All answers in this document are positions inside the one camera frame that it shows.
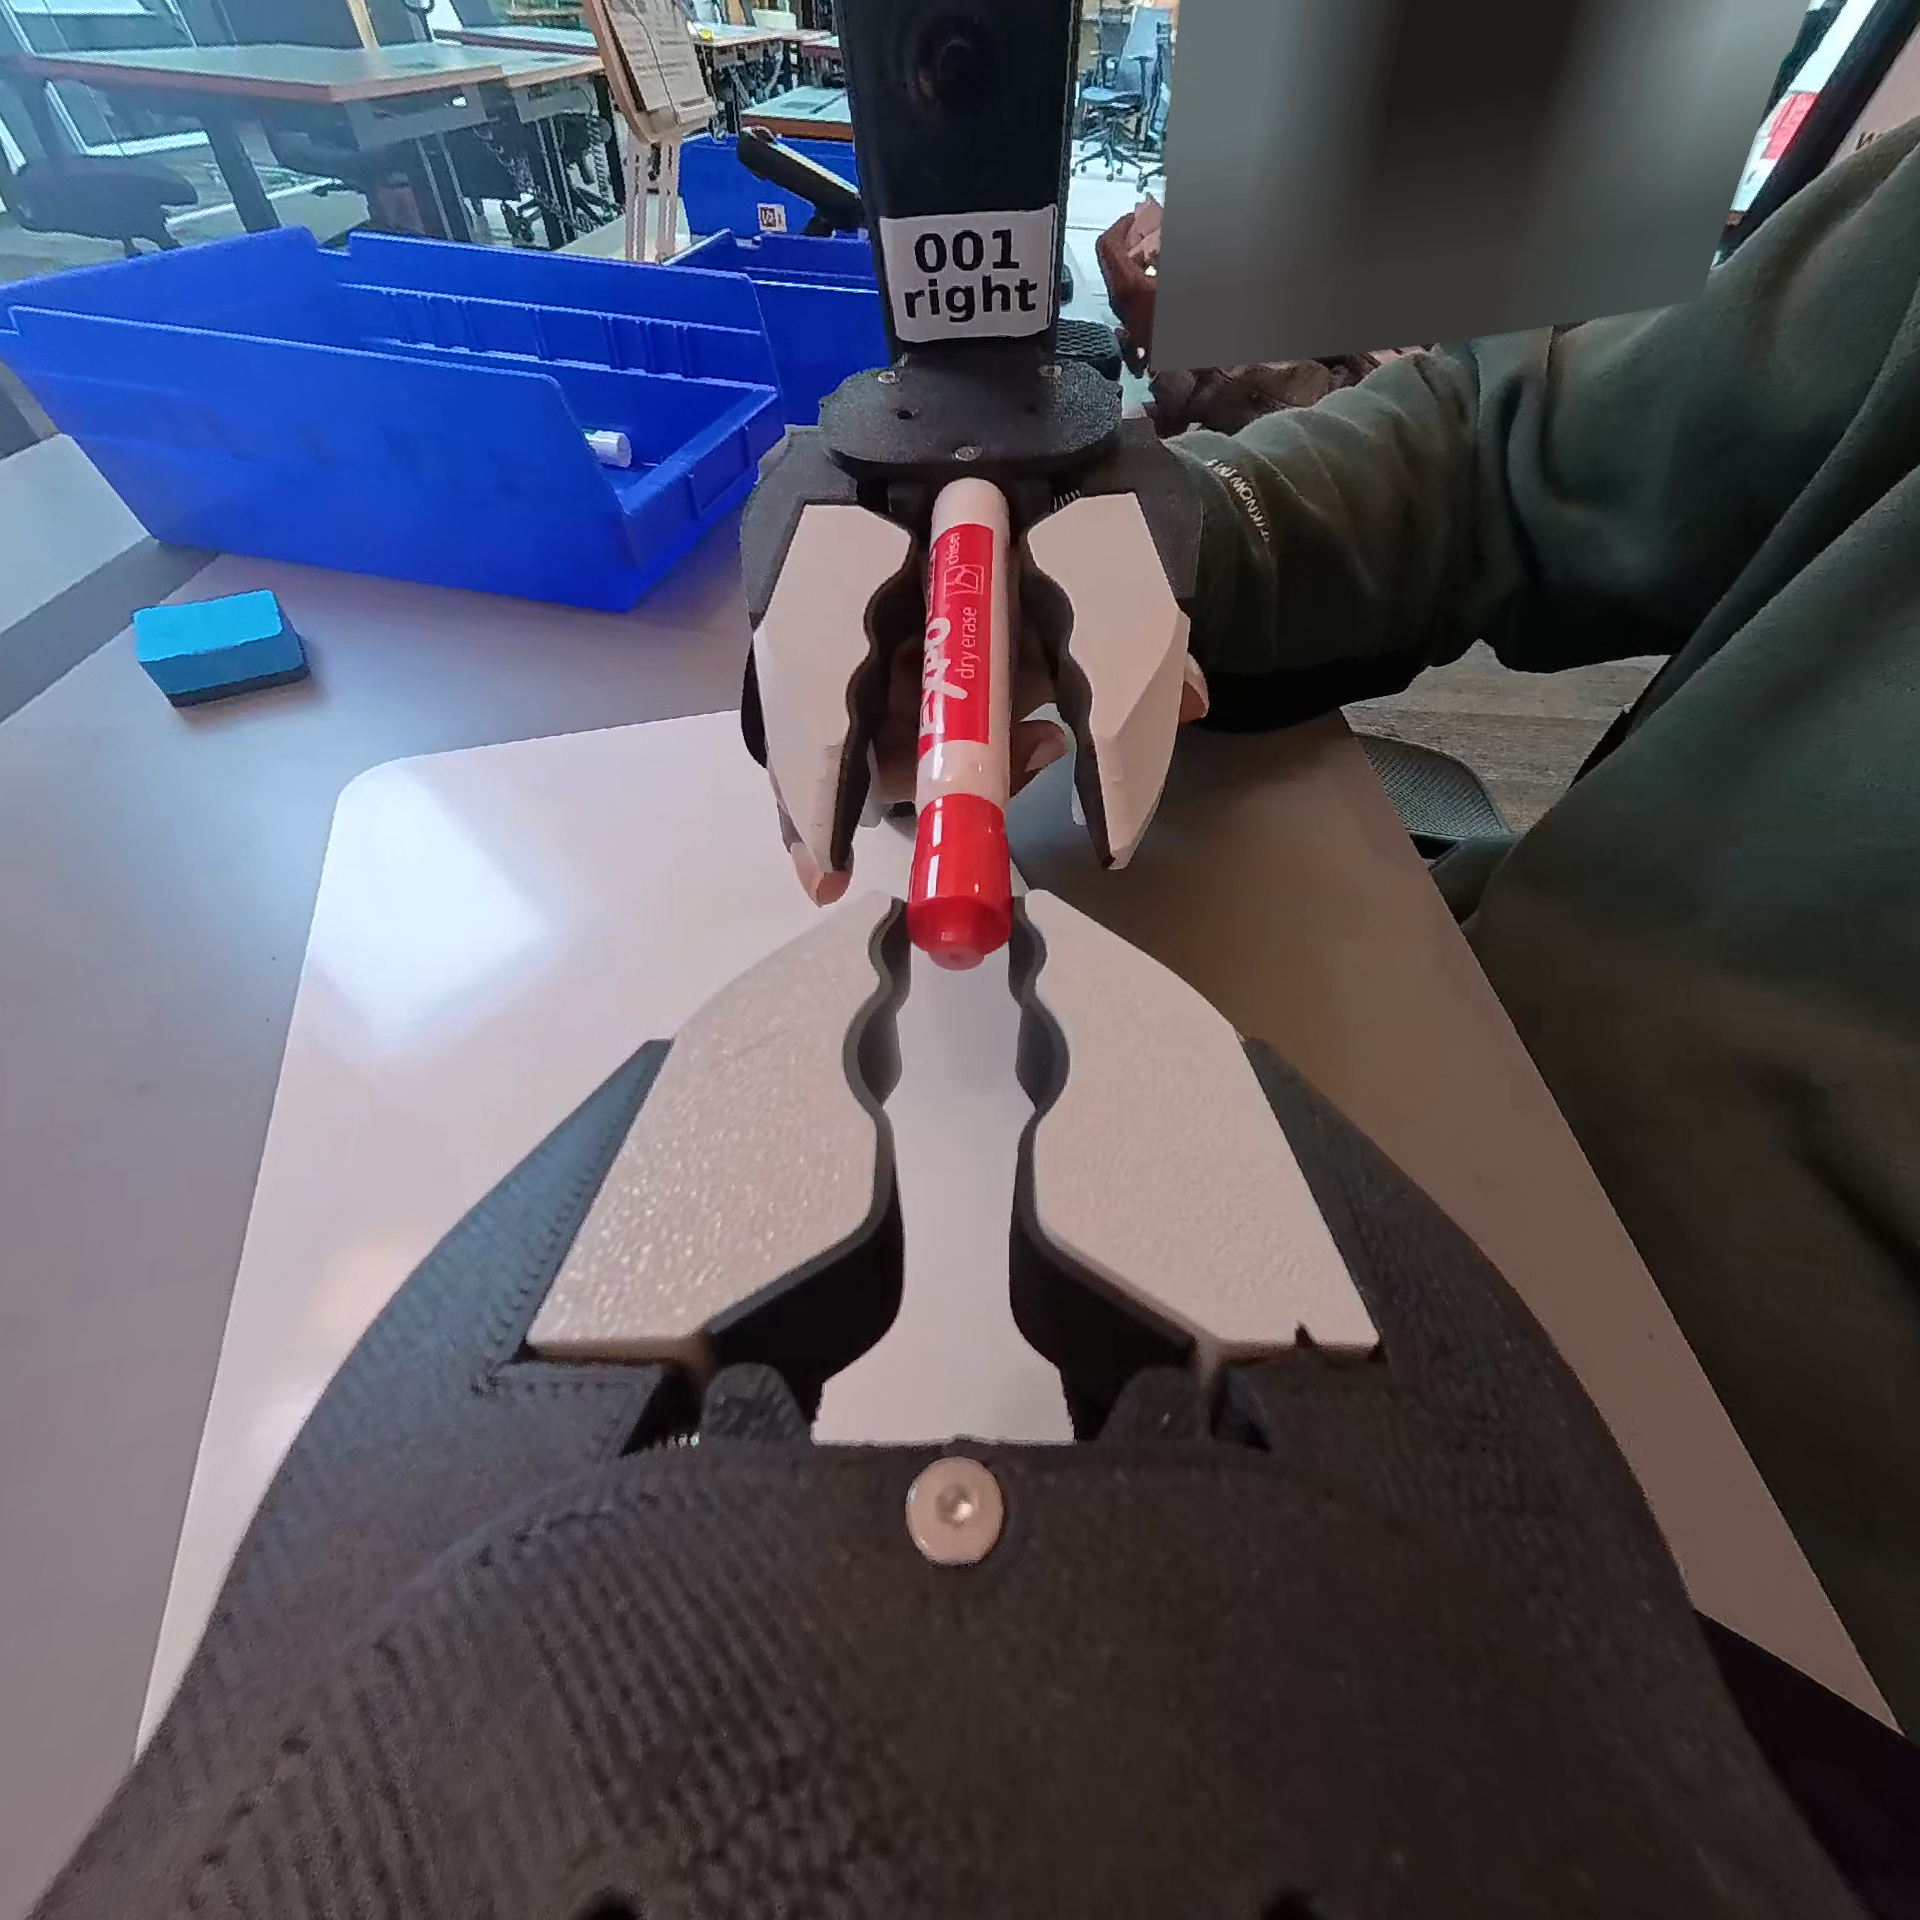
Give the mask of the white whiteboard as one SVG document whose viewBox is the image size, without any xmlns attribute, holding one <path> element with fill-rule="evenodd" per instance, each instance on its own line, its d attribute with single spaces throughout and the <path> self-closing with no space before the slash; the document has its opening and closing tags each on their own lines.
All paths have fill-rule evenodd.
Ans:
<svg viewBox="0 0 1920 1920">
<path fill-rule="evenodd" d="M 1337 718 L 1188 732 L 1102 872 L 1048 767 L 1013 845 L 1399 1164 L 1523 1296 L 1638 1472 L 1694 1604 L 1891 1719 L 1452 912 Z M 135 1741 L 351 1344 L 442 1235 L 649 1038 L 818 921 L 730 713 L 411 755 L 335 805 Z M 1025 1102 L 1002 962 L 918 976 L 887 1104 L 896 1330 L 831 1442 L 1068 1433 L 1013 1328 L 1001 1206 Z"/>
</svg>

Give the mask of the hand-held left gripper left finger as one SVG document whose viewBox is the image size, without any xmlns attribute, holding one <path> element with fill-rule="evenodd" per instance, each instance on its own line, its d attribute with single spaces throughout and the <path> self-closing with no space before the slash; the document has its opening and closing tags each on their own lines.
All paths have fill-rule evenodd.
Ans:
<svg viewBox="0 0 1920 1920">
<path fill-rule="evenodd" d="M 696 1008 L 528 1323 L 534 1355 L 826 1381 L 879 1344 L 903 1291 L 882 1105 L 905 948 L 903 907 L 841 905 Z"/>
</svg>

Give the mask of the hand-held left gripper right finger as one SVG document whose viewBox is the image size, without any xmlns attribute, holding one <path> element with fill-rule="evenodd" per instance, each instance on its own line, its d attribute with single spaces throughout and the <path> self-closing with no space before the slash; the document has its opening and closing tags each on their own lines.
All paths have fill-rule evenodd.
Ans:
<svg viewBox="0 0 1920 1920">
<path fill-rule="evenodd" d="M 1068 1300 L 1201 1378 L 1378 1330 L 1234 1024 L 1079 909 L 1015 912 L 1017 1220 Z"/>
</svg>

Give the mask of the small blue storage bin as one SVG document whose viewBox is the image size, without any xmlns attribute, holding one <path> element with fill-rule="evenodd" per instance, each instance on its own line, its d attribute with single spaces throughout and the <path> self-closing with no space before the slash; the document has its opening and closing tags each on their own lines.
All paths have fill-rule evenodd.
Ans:
<svg viewBox="0 0 1920 1920">
<path fill-rule="evenodd" d="M 718 231 L 668 261 L 675 270 L 741 275 L 780 371 L 781 419 L 811 428 L 822 396 L 852 371 L 893 362 L 870 238 Z"/>
</svg>

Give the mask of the wooden desk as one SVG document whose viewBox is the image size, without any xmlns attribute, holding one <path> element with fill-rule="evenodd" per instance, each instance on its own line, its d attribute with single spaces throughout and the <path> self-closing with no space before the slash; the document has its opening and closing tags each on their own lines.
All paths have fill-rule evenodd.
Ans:
<svg viewBox="0 0 1920 1920">
<path fill-rule="evenodd" d="M 81 83 L 185 114 L 199 127 L 245 231 L 277 228 L 242 129 L 277 107 L 334 111 L 358 152 L 401 148 L 424 185 L 426 231 L 466 242 L 466 201 L 443 134 L 516 107 L 521 93 L 555 93 L 599 74 L 594 54 L 532 54 L 500 47 L 419 44 L 334 49 L 293 44 L 180 45 L 132 51 L 4 51 L 3 75 L 26 90 L 43 120 L 49 83 Z"/>
</svg>

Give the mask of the person's green sweatshirt torso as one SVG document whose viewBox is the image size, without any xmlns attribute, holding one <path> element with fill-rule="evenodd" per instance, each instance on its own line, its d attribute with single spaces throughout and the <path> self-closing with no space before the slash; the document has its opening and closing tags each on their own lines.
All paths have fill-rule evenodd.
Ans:
<svg viewBox="0 0 1920 1920">
<path fill-rule="evenodd" d="M 1916 125 L 1696 300 L 1480 348 L 1480 635 L 1670 656 L 1475 951 L 1916 1726 Z"/>
</svg>

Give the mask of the red marker cap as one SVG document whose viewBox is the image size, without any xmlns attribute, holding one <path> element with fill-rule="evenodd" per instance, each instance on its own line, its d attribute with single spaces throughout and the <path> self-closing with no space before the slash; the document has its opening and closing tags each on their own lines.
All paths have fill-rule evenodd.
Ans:
<svg viewBox="0 0 1920 1920">
<path fill-rule="evenodd" d="M 969 971 L 1013 928 L 1002 805 L 944 790 L 921 805 L 905 902 L 910 944 L 946 971 Z"/>
</svg>

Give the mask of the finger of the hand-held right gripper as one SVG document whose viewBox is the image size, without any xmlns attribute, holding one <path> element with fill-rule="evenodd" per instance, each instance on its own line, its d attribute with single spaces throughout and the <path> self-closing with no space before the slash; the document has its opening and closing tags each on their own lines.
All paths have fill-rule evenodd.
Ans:
<svg viewBox="0 0 1920 1920">
<path fill-rule="evenodd" d="M 1025 626 L 1073 741 L 1096 859 L 1139 849 L 1183 727 L 1187 610 L 1135 493 L 1080 495 L 1025 534 Z"/>
<path fill-rule="evenodd" d="M 803 509 L 749 679 L 780 838 L 817 905 L 850 884 L 854 828 L 912 796 L 923 610 L 905 527 L 850 502 Z"/>
</svg>

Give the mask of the blue whiteboard eraser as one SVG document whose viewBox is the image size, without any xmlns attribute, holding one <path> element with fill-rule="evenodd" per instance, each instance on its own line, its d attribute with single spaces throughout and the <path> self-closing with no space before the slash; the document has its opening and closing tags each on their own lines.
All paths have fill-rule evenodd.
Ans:
<svg viewBox="0 0 1920 1920">
<path fill-rule="evenodd" d="M 132 612 L 134 656 L 174 707 L 309 677 L 305 640 L 270 589 Z"/>
</svg>

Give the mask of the red whiteboard marker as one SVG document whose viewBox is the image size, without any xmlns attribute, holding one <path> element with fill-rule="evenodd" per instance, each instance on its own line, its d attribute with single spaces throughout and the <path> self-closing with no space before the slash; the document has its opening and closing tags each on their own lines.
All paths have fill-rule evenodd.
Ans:
<svg viewBox="0 0 1920 1920">
<path fill-rule="evenodd" d="M 918 713 L 916 828 L 941 792 L 1010 799 L 1011 521 L 979 477 L 935 493 L 926 548 Z"/>
</svg>

